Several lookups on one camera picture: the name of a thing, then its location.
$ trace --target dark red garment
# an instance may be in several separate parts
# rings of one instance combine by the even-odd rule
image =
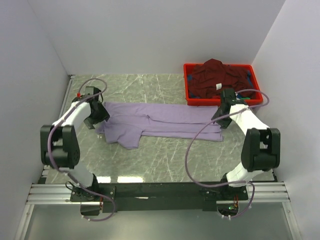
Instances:
[[[188,89],[196,97],[211,99],[223,89],[233,88],[235,91],[251,89],[247,80],[248,70],[240,66],[229,66],[221,61],[210,59],[203,65],[196,65],[192,72],[192,80]],[[254,92],[242,92],[241,96],[250,98]]]

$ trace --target white panel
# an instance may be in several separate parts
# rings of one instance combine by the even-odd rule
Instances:
[[[14,238],[41,174],[40,128],[58,117],[67,77],[27,0],[1,0],[1,240]]]
[[[287,0],[253,67],[270,105],[258,117],[281,132],[284,180],[303,239],[320,236],[320,3]]]
[[[69,74],[251,64],[285,0],[29,0]]]

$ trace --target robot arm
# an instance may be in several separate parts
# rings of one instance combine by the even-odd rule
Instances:
[[[241,162],[226,174],[226,180],[228,182],[249,182],[253,177],[272,168],[277,168],[280,163],[279,130],[269,128],[261,122],[243,100],[236,99],[235,91],[232,88],[227,88],[221,93],[221,106],[212,119],[227,114],[234,115],[218,120],[217,123],[226,129],[233,120],[244,133],[245,140]],[[229,185],[241,187],[246,183],[231,183]]]
[[[54,126],[65,119],[70,111],[76,107],[72,114],[54,132],[51,139],[51,149],[53,158],[59,169],[70,173],[79,183],[87,188],[94,185],[96,179],[94,174],[90,173],[87,168],[79,162],[80,149],[76,132],[79,130],[82,122],[84,122],[89,129],[94,129],[94,124],[104,120],[107,121],[110,115],[99,101],[98,96],[84,101],[81,104],[79,104],[79,102],[99,92],[100,90],[98,88],[87,86],[85,88],[85,94],[76,97],[72,101],[71,107],[60,119],[52,125],[42,126],[40,130],[41,161],[45,165],[51,165],[47,147],[49,133]]]

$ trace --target marble floor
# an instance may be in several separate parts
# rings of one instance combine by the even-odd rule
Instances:
[[[76,96],[80,85],[91,77],[107,81],[104,101],[125,103],[187,104],[182,74],[103,74],[72,76],[64,110]],[[104,88],[102,82],[88,86]],[[244,134],[233,122],[222,131],[222,142],[196,140],[189,154],[189,169],[199,181],[219,181],[224,173],[240,163]],[[82,124],[77,134],[80,161],[99,182],[189,182],[184,158],[190,139],[141,137],[138,149],[125,149],[118,143],[107,144],[94,130]],[[255,181],[273,181],[273,172],[255,177]],[[68,178],[49,170],[46,183],[62,184]]]

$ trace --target lavender garment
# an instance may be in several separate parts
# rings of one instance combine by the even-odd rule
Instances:
[[[107,143],[118,142],[126,149],[136,149],[141,136],[192,139],[215,114],[216,106],[180,104],[105,102],[110,114],[97,129]],[[210,124],[198,139],[223,140],[218,124]]]

